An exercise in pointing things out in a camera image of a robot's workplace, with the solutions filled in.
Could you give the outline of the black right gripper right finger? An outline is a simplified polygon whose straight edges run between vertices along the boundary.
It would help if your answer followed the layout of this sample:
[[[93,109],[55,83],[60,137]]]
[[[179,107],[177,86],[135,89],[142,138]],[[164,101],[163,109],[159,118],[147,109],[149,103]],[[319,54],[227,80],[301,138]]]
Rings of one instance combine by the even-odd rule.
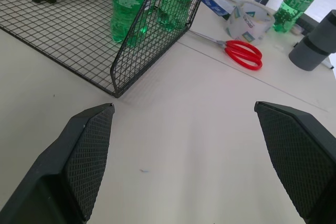
[[[275,103],[254,106],[267,151],[305,223],[335,223],[335,137],[310,113]]]

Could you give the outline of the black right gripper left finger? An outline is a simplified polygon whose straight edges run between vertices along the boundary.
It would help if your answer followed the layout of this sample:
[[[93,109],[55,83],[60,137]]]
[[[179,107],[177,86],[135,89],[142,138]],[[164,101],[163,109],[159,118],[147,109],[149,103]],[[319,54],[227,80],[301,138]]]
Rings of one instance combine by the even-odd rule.
[[[114,112],[105,103],[74,115],[1,209],[1,223],[87,223],[107,164]]]

